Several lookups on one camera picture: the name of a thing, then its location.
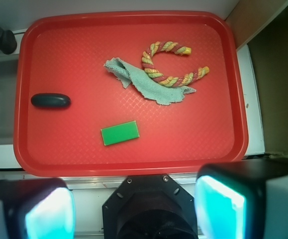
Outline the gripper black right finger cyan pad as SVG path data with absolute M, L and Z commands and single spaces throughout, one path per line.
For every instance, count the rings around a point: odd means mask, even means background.
M 208 239 L 288 239 L 288 159 L 202 166 L 194 207 Z

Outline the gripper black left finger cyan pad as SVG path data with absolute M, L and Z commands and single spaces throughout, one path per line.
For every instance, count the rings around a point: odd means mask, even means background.
M 74 196 L 59 178 L 0 180 L 0 239 L 72 239 Z

